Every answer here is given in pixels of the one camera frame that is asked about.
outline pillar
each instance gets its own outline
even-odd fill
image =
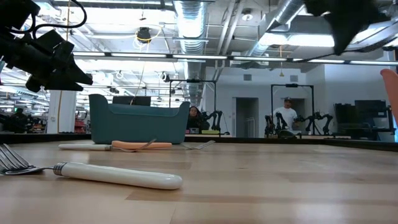
[[[47,134],[62,132],[75,132],[75,91],[50,91],[49,118],[47,121]]]

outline monitor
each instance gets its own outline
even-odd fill
[[[360,118],[387,117],[387,105],[385,100],[356,100],[355,107]]]
[[[112,103],[123,105],[150,106],[150,96],[114,96]]]

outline ceiling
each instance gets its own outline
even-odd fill
[[[60,0],[35,0],[42,6],[42,12],[38,18],[37,23],[67,23],[68,8],[61,6],[65,5]],[[206,22],[206,39],[204,54],[215,54],[220,35],[223,30],[223,22],[228,14],[227,10],[230,5],[230,0],[216,0],[208,5],[207,22]],[[52,4],[53,7],[48,7],[46,3]],[[236,29],[233,31],[233,39],[226,49],[227,54],[232,52],[245,52],[249,50],[257,41],[259,36],[259,25],[261,25],[265,18],[264,16],[271,11],[277,9],[278,0],[247,0],[243,1],[243,9],[249,9],[252,19],[244,21],[241,19],[242,14],[234,12],[238,16],[238,23]],[[90,51],[90,52],[149,52],[149,53],[180,53],[180,42],[175,40],[178,37],[178,27],[176,24],[176,15],[173,11],[160,11],[148,9],[131,9],[131,8],[117,8],[117,7],[86,7],[88,14],[87,23],[79,28],[73,29],[67,35],[66,30],[57,29],[62,36],[73,44],[75,44],[76,51]],[[70,24],[77,24],[83,19],[83,13],[78,7],[70,8]],[[308,17],[305,9],[299,14]],[[140,44],[136,39],[136,32],[140,27],[148,27],[152,36],[150,44]],[[43,28],[40,33],[47,32],[50,28]],[[281,47],[269,47],[267,54],[271,57],[298,57],[307,58],[316,55],[322,55],[329,52],[330,47],[299,47],[295,45],[283,45]],[[377,59],[381,56],[380,51],[375,51],[368,54],[350,54],[344,57],[356,60],[363,59]],[[78,94],[78,105],[88,108],[87,98],[89,94],[101,93],[108,95],[109,100],[113,95],[151,95],[154,97],[154,106],[169,106],[169,84],[164,82],[162,75],[170,75],[172,79],[185,79],[184,63],[183,62],[138,62],[138,61],[117,61],[117,60],[76,60],[78,66],[85,72],[93,74],[95,84],[98,88],[85,88],[85,90]],[[305,73],[311,70],[314,66],[305,63],[284,63],[270,62],[266,67],[268,70],[297,69],[297,73]],[[237,73],[242,74],[240,68],[228,68],[228,71],[222,73],[222,78],[219,82],[228,83],[228,74]],[[29,78],[29,74],[18,69],[5,69],[1,74],[1,80],[8,85],[21,85]],[[107,86],[120,86],[119,93],[112,93]],[[138,90],[141,87],[147,87],[147,90]],[[183,83],[173,82],[173,88],[176,93],[173,95],[173,106],[178,106],[181,101],[188,100],[188,86]],[[201,88],[198,88],[197,96],[200,97]],[[34,95],[40,100],[48,100],[49,92],[33,94],[21,87],[0,88],[0,96],[3,100],[7,96],[28,96]]]

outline utensil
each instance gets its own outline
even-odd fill
[[[141,142],[122,142],[113,141],[112,145],[106,144],[61,144],[58,147],[66,150],[92,150],[92,151],[110,151],[112,149],[119,149],[123,152],[136,152],[143,149],[158,149],[171,147],[171,143],[167,142],[156,142],[156,139],[151,140],[148,143]]]
[[[59,162],[53,167],[39,168],[30,165],[7,144],[0,144],[0,174],[32,174],[41,172],[45,169],[52,169],[55,175],[63,177],[126,184],[153,189],[175,190],[179,189],[182,185],[182,178],[178,175],[96,166],[77,162]]]

